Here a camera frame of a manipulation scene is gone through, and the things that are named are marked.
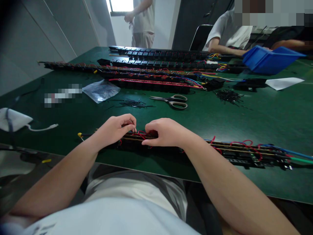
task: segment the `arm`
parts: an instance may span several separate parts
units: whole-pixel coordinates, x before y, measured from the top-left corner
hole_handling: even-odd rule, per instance
[[[136,119],[131,114],[110,117],[91,137],[41,178],[16,203],[9,215],[32,218],[34,222],[68,207],[98,152],[117,142],[130,130],[135,130],[135,127]]]
[[[313,45],[306,44],[304,41],[294,40],[294,39],[282,40],[282,41],[275,42],[271,49],[275,50],[281,46],[287,47],[287,48],[294,50],[294,51],[313,50]]]
[[[137,6],[133,11],[127,13],[127,15],[124,17],[124,20],[127,23],[132,23],[135,15],[138,15],[139,13],[147,10],[153,3],[153,0],[144,0],[142,1],[139,6]]]
[[[214,37],[209,42],[209,53],[220,53],[220,54],[233,54],[236,56],[242,56],[247,51],[231,49],[226,46],[219,45],[219,37]]]
[[[299,235],[267,196],[201,137],[168,118],[148,123],[146,132],[151,130],[158,138],[142,144],[183,148],[209,198],[234,230],[246,235]]]

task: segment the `blue plastic bin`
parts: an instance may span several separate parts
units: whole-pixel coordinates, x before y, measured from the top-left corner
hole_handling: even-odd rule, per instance
[[[277,74],[302,56],[286,47],[270,51],[257,45],[243,54],[243,63],[255,73]]]

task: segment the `grey pants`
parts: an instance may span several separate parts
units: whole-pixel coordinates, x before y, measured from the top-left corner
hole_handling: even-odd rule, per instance
[[[133,33],[131,41],[132,47],[152,48],[154,34],[152,33]]]

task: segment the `green workbench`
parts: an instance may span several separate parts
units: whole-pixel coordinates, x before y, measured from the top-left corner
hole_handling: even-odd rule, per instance
[[[71,63],[97,64],[100,58],[113,59],[114,57],[109,56],[108,48],[95,47]],[[150,95],[169,97],[173,95],[172,93],[132,89],[121,89],[113,99],[140,98],[140,101],[147,105],[153,104],[156,108],[110,108],[113,105],[120,106],[118,101],[108,100],[96,104],[84,93],[75,99],[64,100],[65,102],[54,108],[45,108],[45,93],[57,93],[58,89],[69,88],[69,84],[81,84],[84,87],[102,79],[99,74],[52,71],[43,76],[44,83],[38,91],[21,97],[13,109],[32,117],[33,129],[46,128],[55,123],[59,126],[44,132],[31,132],[26,127],[22,128],[15,133],[16,145],[65,156],[81,142],[77,133],[93,133],[110,116],[131,113],[137,119],[138,130],[144,130],[145,124],[154,119],[166,117],[174,119],[204,139],[212,139],[213,136],[216,136],[216,141],[250,139],[254,144],[271,143],[312,155],[313,66],[311,63],[312,61],[305,59],[298,60],[274,76],[219,73],[225,78],[298,77],[306,80],[281,91],[267,87],[259,88],[257,93],[239,92],[245,95],[242,98],[243,105],[249,109],[230,103],[224,104],[214,92],[196,90],[195,94],[186,95],[188,108],[177,111],[171,109],[165,102],[149,99]],[[15,97],[37,88],[40,81],[41,78],[38,78],[3,95],[0,97],[0,107],[10,106]],[[7,132],[0,131],[0,143],[10,144]],[[186,158],[178,159],[166,154],[156,155],[153,149],[148,156],[140,152],[104,149],[99,153],[97,162],[199,181],[195,169]],[[294,168],[284,171],[279,167],[266,169],[237,167],[268,196],[313,203],[311,186],[313,170],[311,169]]]

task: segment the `white cable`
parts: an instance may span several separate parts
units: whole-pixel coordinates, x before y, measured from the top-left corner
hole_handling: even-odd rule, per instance
[[[58,125],[59,125],[59,124],[53,124],[53,125],[51,125],[51,126],[45,128],[45,129],[34,130],[34,129],[32,129],[32,128],[30,127],[29,124],[26,124],[26,126],[28,127],[28,129],[29,129],[30,131],[46,131],[46,130],[52,129],[52,128],[54,128],[54,127],[57,127]]]

